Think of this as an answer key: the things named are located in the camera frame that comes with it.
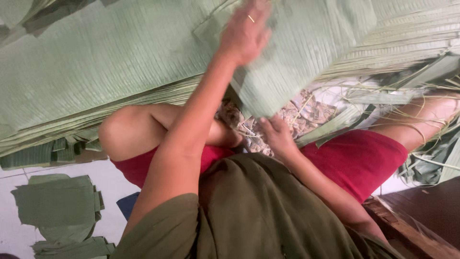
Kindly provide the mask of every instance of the thigh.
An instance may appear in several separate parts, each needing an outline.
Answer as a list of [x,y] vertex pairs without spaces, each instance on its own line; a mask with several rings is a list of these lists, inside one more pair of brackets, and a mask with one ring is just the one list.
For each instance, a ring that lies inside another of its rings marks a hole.
[[401,143],[409,152],[424,145],[459,111],[460,94],[438,91],[390,112],[369,130]]
[[148,106],[126,106],[110,115],[99,127],[99,139],[113,161],[122,161],[157,147],[167,130],[155,120]]
[[399,142],[367,130],[352,130],[301,152],[329,179],[363,203],[406,160]]

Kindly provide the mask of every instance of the knee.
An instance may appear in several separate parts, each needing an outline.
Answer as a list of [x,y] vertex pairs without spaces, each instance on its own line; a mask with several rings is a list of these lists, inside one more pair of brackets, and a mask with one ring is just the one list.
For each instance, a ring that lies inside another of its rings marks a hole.
[[99,141],[103,146],[115,141],[132,129],[135,129],[136,118],[142,112],[140,106],[125,106],[109,115],[99,127]]

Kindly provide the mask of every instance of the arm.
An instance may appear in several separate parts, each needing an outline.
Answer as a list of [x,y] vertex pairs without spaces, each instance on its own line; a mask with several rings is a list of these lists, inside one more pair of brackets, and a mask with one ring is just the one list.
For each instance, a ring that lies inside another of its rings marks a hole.
[[297,148],[286,123],[278,116],[260,119],[264,137],[276,157],[312,192],[344,225],[357,232],[375,236],[387,243],[382,231],[353,196],[321,173]]
[[269,15],[267,2],[251,0],[229,21],[202,81],[152,159],[123,235],[161,203],[181,194],[198,194],[201,153],[214,114],[234,70],[255,59],[267,43],[269,31],[265,22]]

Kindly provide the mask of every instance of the person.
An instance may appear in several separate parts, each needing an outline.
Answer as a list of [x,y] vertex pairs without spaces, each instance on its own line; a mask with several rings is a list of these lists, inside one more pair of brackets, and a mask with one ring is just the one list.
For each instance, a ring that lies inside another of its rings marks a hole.
[[242,137],[214,114],[234,70],[267,44],[269,15],[264,0],[234,13],[184,107],[127,106],[101,125],[104,150],[141,187],[111,258],[401,258],[361,203],[453,117],[458,96],[414,100],[320,148],[299,150],[280,118],[260,118],[276,159],[234,154]]

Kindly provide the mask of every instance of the forearm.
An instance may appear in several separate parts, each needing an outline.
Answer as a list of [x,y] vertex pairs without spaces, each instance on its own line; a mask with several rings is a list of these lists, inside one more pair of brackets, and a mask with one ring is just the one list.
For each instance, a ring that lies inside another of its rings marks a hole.
[[178,153],[201,154],[235,68],[231,57],[219,52],[214,55],[201,83],[168,129],[162,145]]
[[348,192],[327,178],[300,151],[282,159],[285,166],[312,192],[314,192],[341,220],[358,232],[386,241],[378,225],[366,210]]

